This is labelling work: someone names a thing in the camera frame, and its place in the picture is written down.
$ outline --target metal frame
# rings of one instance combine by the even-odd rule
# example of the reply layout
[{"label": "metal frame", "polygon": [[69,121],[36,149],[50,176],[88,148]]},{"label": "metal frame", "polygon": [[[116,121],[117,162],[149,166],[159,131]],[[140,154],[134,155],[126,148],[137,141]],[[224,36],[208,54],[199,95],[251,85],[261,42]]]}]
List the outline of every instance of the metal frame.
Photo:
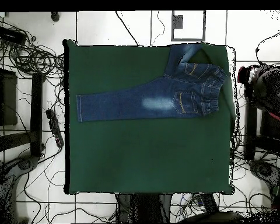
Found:
[{"label": "metal frame", "polygon": [[[43,114],[43,82],[43,74],[34,73],[32,75],[30,131],[0,136],[0,152],[30,143],[31,155],[36,157],[41,156],[41,141],[43,133],[41,130]],[[0,115],[2,114],[2,103],[2,95],[0,94]]]},{"label": "metal frame", "polygon": [[176,16],[174,14],[174,10],[172,11],[172,18],[171,18],[171,41],[205,41],[205,24],[207,21],[207,11],[203,10],[203,25],[202,25],[202,38],[174,38],[174,30],[175,29],[182,29],[183,28],[183,16]]},{"label": "metal frame", "polygon": [[274,130],[269,131],[267,130],[268,127],[265,126],[265,124],[270,123],[271,125],[273,124],[273,126],[275,126],[278,131],[280,131],[280,123],[273,117],[265,115],[265,113],[262,114],[262,126],[260,129],[260,135],[257,135],[257,108],[254,107],[249,101],[247,102],[244,130],[245,160],[254,160],[256,147],[273,152],[280,156],[280,139],[277,139],[276,133],[272,133],[272,131]]}]

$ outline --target green table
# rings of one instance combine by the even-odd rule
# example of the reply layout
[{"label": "green table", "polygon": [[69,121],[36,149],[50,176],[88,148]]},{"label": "green table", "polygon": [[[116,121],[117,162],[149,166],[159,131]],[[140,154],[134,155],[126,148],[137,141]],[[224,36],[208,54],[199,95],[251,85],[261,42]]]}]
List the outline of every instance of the green table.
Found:
[{"label": "green table", "polygon": [[[190,62],[219,65],[226,48],[203,44]],[[76,95],[132,87],[163,75],[170,47],[78,46],[69,58],[69,146],[65,192],[230,193],[229,147],[235,108],[230,76],[219,111],[203,118],[79,123]]]}]

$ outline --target white floor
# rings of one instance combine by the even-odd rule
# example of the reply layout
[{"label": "white floor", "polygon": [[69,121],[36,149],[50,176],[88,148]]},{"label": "white floor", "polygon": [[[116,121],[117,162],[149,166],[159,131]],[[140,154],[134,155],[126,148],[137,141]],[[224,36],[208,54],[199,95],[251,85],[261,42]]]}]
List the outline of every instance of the white floor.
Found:
[{"label": "white floor", "polygon": [[[123,24],[117,18],[115,12],[60,12],[59,22],[53,22],[50,18],[50,12],[30,12],[30,13],[10,13],[4,21],[15,25],[23,30],[29,31],[36,37],[36,45],[45,45],[53,49],[57,55],[62,54],[63,39],[77,40],[80,45],[92,44],[115,44],[115,45],[135,45],[134,40],[128,34]],[[151,12],[118,12],[123,21],[129,28],[136,41],[143,46],[149,46],[151,33]],[[171,11],[159,12],[159,19],[165,26],[163,35],[163,25],[158,20],[158,11],[153,11],[152,18],[152,43],[154,39],[154,46],[163,46],[172,44],[171,42]],[[183,15],[183,11],[178,11],[176,15]],[[193,20],[191,13],[184,13],[184,28],[192,27],[192,25],[199,25],[201,22]],[[206,42],[218,45],[227,45],[236,50],[236,76],[238,69],[241,66],[249,66],[257,64],[255,49],[258,43],[280,31],[280,13],[277,11],[266,10],[208,10],[206,12]],[[260,45],[258,57],[262,61],[280,62],[280,36],[267,40]],[[233,56],[231,48],[227,48],[229,54],[230,71],[233,66]],[[5,67],[10,65],[9,58],[4,58]],[[59,83],[58,79],[50,80],[53,84]],[[31,92],[31,81],[29,79],[19,79],[18,89],[23,93]],[[26,98],[29,102],[31,96],[25,95],[18,91],[17,98]],[[44,84],[43,107],[47,109],[48,101],[55,102],[54,87],[49,83]],[[239,105],[244,105],[244,100],[239,100]],[[62,114],[63,106],[57,107],[56,111],[59,115],[59,121],[63,122],[64,115]],[[25,100],[19,100],[17,111],[21,116],[27,129],[30,128],[30,105]],[[244,126],[244,108],[240,109],[240,127]],[[16,130],[23,130],[22,124],[19,121],[15,127],[5,127],[5,135],[15,133]],[[48,126],[47,118],[43,117],[43,142],[51,137],[50,128]],[[56,147],[53,138],[47,142],[46,157],[56,153]],[[10,149],[1,154],[1,159],[9,161],[19,155],[19,153],[27,149],[28,145]],[[112,194],[96,194],[96,193],[79,193],[78,195],[65,195],[63,192],[64,184],[64,150],[54,158],[45,161],[44,164],[39,165],[30,174],[27,193],[41,204],[41,211],[38,214],[35,223],[48,223],[44,217],[48,209],[48,202],[50,203],[50,215],[48,216],[52,223],[91,223],[97,218],[90,216],[84,211],[99,216],[109,217],[113,214],[116,208],[116,199]],[[50,182],[43,173],[44,167],[47,177],[56,185],[50,185]],[[269,195],[268,188],[265,183],[255,178],[248,170],[240,168],[234,172],[233,184],[237,187],[233,195],[220,196],[220,207],[224,211],[246,212],[245,197],[242,192],[249,198],[254,193],[264,193]],[[20,216],[28,216],[30,222],[35,214],[39,211],[39,205],[30,200],[23,192],[24,184],[27,180],[27,175],[20,179],[17,187],[17,208]],[[181,194],[174,194],[172,204],[179,204],[181,202]],[[251,200],[255,207],[262,205],[268,207],[269,200],[263,196],[255,196]],[[179,211],[179,206],[172,206],[172,213],[176,214]],[[171,221],[175,222],[176,217],[171,216]]]}]

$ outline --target cable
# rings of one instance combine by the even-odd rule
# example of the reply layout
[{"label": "cable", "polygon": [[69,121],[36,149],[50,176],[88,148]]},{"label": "cable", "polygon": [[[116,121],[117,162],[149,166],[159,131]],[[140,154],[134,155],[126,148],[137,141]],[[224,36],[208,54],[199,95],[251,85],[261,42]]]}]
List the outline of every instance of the cable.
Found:
[{"label": "cable", "polygon": [[87,215],[92,216],[92,217],[95,217],[95,218],[97,218],[98,220],[100,220],[101,222],[111,223],[111,222],[108,222],[107,218],[105,218],[105,217],[99,217],[99,216],[93,215],[93,214],[91,214],[91,213],[88,213],[87,211],[85,211],[85,210],[82,209],[82,208],[76,208],[76,209],[74,209],[74,210],[72,210],[72,211],[69,211],[69,212],[66,212],[66,213],[59,213],[59,214],[54,215],[54,217],[52,218],[52,220],[50,221],[49,224],[52,224],[52,221],[54,220],[54,218],[55,218],[56,216],[67,215],[67,214],[73,213],[73,212],[75,212],[75,211],[77,211],[77,210],[83,211],[83,212],[86,213]]},{"label": "cable", "polygon": [[52,179],[54,178],[54,176],[57,174],[57,173],[60,173],[60,172],[64,172],[65,173],[65,171],[57,171],[56,173],[54,173],[54,175],[52,176],[52,178],[49,180],[48,179],[48,177],[47,177],[47,179],[49,180],[49,186],[48,186],[48,204],[47,204],[47,206],[48,206],[48,218],[47,218],[47,220],[48,220],[48,223],[50,222],[49,221],[49,218],[50,218],[50,215],[49,215],[49,210],[50,210],[50,204],[49,204],[49,190],[50,190],[50,185],[51,184],[53,184],[53,185],[55,185],[54,183],[52,183]]},{"label": "cable", "polygon": [[242,179],[243,177],[240,177],[240,178],[234,178],[233,180],[240,180],[240,179]]},{"label": "cable", "polygon": [[133,37],[133,35],[131,34],[131,32],[128,30],[127,26],[124,24],[124,21],[122,20],[122,18],[120,18],[120,16],[118,15],[117,11],[115,11],[117,17],[121,20],[121,23],[124,25],[125,29],[128,31],[129,35],[133,38],[133,40],[135,41],[136,45],[139,46],[139,44],[137,43],[136,39]]},{"label": "cable", "polygon": [[54,186],[64,186],[64,185],[56,185],[56,184],[54,184],[54,183],[51,182],[52,179],[53,179],[53,177],[54,177],[55,175],[53,175],[52,179],[49,180],[49,178],[48,178],[48,176],[47,176],[47,174],[46,174],[46,169],[47,169],[47,168],[44,168],[43,173],[44,173],[45,177],[47,178],[47,180],[50,182],[50,184],[53,184]]},{"label": "cable", "polygon": [[151,17],[150,17],[150,23],[151,23],[151,24],[150,24],[150,30],[151,30],[151,31],[150,31],[150,37],[151,37],[151,38],[149,39],[149,45],[152,46],[152,10],[150,11],[150,16],[151,16]]},{"label": "cable", "polygon": [[246,197],[246,195],[245,195],[245,193],[243,193],[240,189],[238,189],[243,195],[244,195],[244,197],[245,197],[245,200],[246,200],[246,209],[247,209],[247,211],[248,211],[248,205],[247,205],[247,201],[248,201],[248,199],[247,199],[247,197]]},{"label": "cable", "polygon": [[[46,146],[46,144],[47,144],[47,142],[48,142],[48,140],[49,140],[50,138],[53,138],[53,136],[52,136],[52,137],[49,137],[49,138],[47,139],[47,141],[46,141],[46,143],[45,143],[45,146]],[[38,164],[40,164],[40,163],[44,162],[45,160],[48,160],[48,159],[50,159],[50,158],[52,158],[52,157],[58,155],[58,154],[60,153],[60,151],[61,151],[61,149],[59,149],[59,150],[57,151],[56,154],[54,154],[54,155],[52,155],[52,156],[50,156],[50,157],[44,159],[44,160],[41,161],[41,162],[38,162]],[[43,173],[44,173],[44,172],[40,173],[26,188],[28,188],[33,182],[35,182]],[[21,191],[20,193],[18,193],[18,195],[16,196],[16,198],[17,198],[22,192],[24,192],[24,190]]]},{"label": "cable", "polygon": [[28,136],[28,138],[29,138],[29,142],[32,143],[31,137],[30,137],[30,135],[29,135],[29,133],[28,133],[28,131],[27,131],[27,128],[26,128],[26,126],[24,125],[23,120],[22,120],[21,116],[18,114],[18,112],[17,112],[16,110],[14,110],[13,108],[11,108],[9,105],[6,105],[5,103],[4,103],[4,106],[6,106],[6,107],[8,107],[9,109],[11,109],[12,111],[14,111],[14,112],[16,113],[16,115],[20,118],[20,121],[21,121],[21,123],[22,123],[22,125],[23,125],[23,127],[24,127],[24,130],[26,131],[26,134],[27,134],[27,136]]},{"label": "cable", "polygon": [[249,208],[250,208],[250,213],[251,213],[251,214],[253,214],[252,209],[251,209],[251,199],[252,199],[253,197],[257,196],[257,195],[262,195],[262,196],[268,198],[268,199],[271,201],[271,198],[268,197],[267,195],[263,194],[263,193],[255,193],[255,194],[253,194],[253,195],[249,198],[249,201],[248,201]]},{"label": "cable", "polygon": [[31,196],[29,196],[28,193],[26,192],[26,186],[27,186],[27,183],[28,183],[28,181],[29,181],[29,177],[30,177],[30,173],[28,173],[28,177],[27,177],[26,183],[25,183],[25,185],[24,185],[24,192],[25,192],[25,194],[26,194],[26,196],[27,196],[28,198],[30,198],[30,199],[33,200],[34,202],[38,203],[38,205],[39,205],[39,207],[40,207],[40,209],[38,210],[38,212],[36,213],[35,217],[33,218],[32,222],[31,222],[31,224],[33,224],[33,222],[34,222],[34,220],[36,219],[37,215],[40,213],[41,205],[40,205],[40,203],[39,203],[38,201],[36,201],[36,200],[35,200],[34,198],[32,198]]},{"label": "cable", "polygon": [[163,30],[163,33],[160,33],[158,36],[155,37],[155,40],[153,41],[152,46],[153,46],[153,44],[155,43],[156,39],[157,39],[159,36],[164,35],[165,30],[166,30],[164,23],[163,23],[163,22],[160,20],[160,18],[159,18],[159,12],[160,12],[160,11],[158,10],[158,11],[157,11],[157,16],[158,16],[157,18],[159,19],[160,23],[163,25],[164,30]]},{"label": "cable", "polygon": [[24,149],[22,152],[19,153],[18,158],[20,157],[20,155],[25,152],[26,150],[30,149],[30,147],[28,147],[27,149]]},{"label": "cable", "polygon": [[160,200],[160,204],[161,204],[161,206],[162,206],[163,214],[164,214],[164,217],[165,217],[166,222],[167,222],[167,223],[170,223],[170,219],[166,216],[166,211],[165,211],[165,209],[164,209],[164,205],[163,205],[163,203],[161,202],[161,200]]},{"label": "cable", "polygon": [[48,211],[50,210],[50,207],[51,207],[50,204],[46,205],[45,208],[44,208],[45,215],[35,224],[39,224],[45,217],[47,218],[47,215],[48,215],[48,212],[46,212],[47,206],[48,206]]},{"label": "cable", "polygon": [[271,37],[268,37],[268,38],[265,38],[264,40],[262,40],[262,41],[258,44],[257,48],[255,49],[256,58],[257,58],[257,61],[259,62],[260,65],[264,65],[264,63],[261,62],[261,61],[258,59],[258,55],[257,55],[257,53],[259,52],[259,46],[260,46],[260,44],[261,44],[262,42],[264,42],[265,40],[274,38],[274,37],[277,36],[277,35],[280,35],[280,32],[277,33],[277,34],[275,34],[275,35],[273,35],[273,36],[271,36]]}]

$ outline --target blue denim jeans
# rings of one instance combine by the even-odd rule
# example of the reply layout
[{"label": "blue denim jeans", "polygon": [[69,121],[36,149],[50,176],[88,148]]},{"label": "blue denim jeans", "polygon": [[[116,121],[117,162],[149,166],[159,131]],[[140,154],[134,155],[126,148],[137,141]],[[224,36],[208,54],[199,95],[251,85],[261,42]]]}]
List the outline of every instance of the blue denim jeans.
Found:
[{"label": "blue denim jeans", "polygon": [[113,92],[77,95],[78,121],[195,118],[219,110],[226,74],[212,64],[187,61],[200,44],[172,45],[162,77]]}]

